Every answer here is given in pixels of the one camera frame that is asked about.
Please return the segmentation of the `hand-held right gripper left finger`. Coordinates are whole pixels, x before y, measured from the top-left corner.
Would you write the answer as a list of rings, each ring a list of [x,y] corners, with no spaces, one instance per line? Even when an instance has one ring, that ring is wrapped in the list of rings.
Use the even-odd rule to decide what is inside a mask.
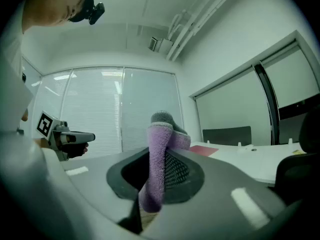
[[[75,235],[140,235],[138,193],[147,180],[149,150],[59,161],[43,149],[49,179]]]

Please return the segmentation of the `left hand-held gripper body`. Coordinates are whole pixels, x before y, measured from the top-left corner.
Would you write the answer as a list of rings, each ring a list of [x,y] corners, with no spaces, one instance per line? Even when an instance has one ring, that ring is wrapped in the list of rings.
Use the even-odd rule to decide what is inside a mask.
[[[68,123],[49,115],[44,110],[41,112],[36,131],[48,142],[48,146],[57,154],[59,161],[67,161],[68,155],[61,150],[62,144],[67,144]]]

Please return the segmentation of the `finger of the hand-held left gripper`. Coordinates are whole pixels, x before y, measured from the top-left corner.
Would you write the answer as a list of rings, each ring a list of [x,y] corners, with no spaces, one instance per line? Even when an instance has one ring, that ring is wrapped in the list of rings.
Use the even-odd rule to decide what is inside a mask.
[[[85,144],[95,139],[95,134],[89,132],[69,131],[65,134],[67,144]]]

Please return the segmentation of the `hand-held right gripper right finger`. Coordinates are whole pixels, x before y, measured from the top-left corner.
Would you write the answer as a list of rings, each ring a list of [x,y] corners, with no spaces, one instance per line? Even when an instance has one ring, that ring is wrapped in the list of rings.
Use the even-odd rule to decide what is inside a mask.
[[[183,149],[168,153],[203,171],[203,185],[189,200],[164,204],[142,236],[149,240],[247,239],[285,208],[269,188],[234,165]]]

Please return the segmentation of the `red mat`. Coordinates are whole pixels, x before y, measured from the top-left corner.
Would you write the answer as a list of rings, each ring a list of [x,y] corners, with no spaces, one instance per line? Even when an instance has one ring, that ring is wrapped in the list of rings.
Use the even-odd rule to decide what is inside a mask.
[[[215,152],[217,152],[218,150],[219,150],[218,148],[212,148],[212,147],[201,146],[201,145],[194,145],[189,148],[189,151],[204,157],[209,157]]]

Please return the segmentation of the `purple and grey cloth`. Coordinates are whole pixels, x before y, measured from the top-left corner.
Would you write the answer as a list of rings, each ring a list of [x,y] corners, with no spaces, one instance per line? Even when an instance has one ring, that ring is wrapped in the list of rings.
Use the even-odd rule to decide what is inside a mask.
[[[156,213],[161,209],[165,193],[166,148],[188,150],[191,138],[167,111],[158,111],[151,116],[147,138],[149,177],[139,192],[139,203],[145,212]]]

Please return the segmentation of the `person's left hand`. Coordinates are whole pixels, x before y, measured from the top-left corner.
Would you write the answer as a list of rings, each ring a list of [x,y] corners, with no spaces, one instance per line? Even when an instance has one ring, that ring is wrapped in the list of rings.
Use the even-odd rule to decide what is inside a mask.
[[[79,143],[79,144],[66,144],[61,146],[61,151],[67,154],[67,159],[73,159],[76,157],[81,157],[88,151],[89,144]]]

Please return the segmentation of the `person's white shirt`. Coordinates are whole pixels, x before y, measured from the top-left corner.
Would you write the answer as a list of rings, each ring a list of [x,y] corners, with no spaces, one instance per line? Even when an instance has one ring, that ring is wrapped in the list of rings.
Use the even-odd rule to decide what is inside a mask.
[[[22,21],[25,0],[0,36],[0,133],[15,132],[33,98],[23,81]]]

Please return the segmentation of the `dark desk divider panel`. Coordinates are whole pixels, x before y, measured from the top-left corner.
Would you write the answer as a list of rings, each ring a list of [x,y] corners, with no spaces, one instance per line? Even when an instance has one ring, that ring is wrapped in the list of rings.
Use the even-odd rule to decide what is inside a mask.
[[[252,144],[252,133],[250,126],[220,128],[220,129],[203,129],[204,142],[210,144],[225,145],[225,146],[242,146]]]

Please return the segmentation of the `black office chair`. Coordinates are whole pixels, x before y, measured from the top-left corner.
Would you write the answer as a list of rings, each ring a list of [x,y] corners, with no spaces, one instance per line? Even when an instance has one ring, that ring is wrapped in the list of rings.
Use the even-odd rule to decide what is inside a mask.
[[[299,144],[304,154],[283,159],[276,170],[274,192],[290,205],[320,187],[320,105],[305,116]]]

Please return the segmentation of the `white ceiling air vent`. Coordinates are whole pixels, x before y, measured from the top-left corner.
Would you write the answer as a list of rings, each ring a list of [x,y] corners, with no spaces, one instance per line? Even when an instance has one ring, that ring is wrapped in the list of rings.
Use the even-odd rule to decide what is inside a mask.
[[[172,48],[172,46],[173,46],[173,42],[171,40],[167,40],[165,38],[151,37],[148,48],[152,52],[167,55],[170,49]]]

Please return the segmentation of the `white ceiling pipes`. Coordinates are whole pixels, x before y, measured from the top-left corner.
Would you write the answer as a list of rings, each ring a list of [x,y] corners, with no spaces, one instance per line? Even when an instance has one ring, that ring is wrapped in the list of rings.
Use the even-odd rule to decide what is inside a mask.
[[[197,7],[193,12],[182,10],[174,16],[167,39],[171,40],[176,32],[179,32],[176,39],[166,55],[166,60],[174,62],[183,51],[187,43],[194,37],[208,20],[224,5],[228,0],[197,0]]]

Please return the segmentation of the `black window frame post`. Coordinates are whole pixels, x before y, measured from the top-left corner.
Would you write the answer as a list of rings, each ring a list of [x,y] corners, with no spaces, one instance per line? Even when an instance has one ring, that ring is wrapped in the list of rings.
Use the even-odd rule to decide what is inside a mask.
[[[255,73],[257,74],[260,83],[265,92],[267,99],[267,105],[269,110],[270,124],[271,124],[271,144],[278,145],[280,141],[280,115],[278,109],[278,103],[275,91],[273,89],[270,78],[267,75],[266,70],[261,64],[256,64],[253,66]]]

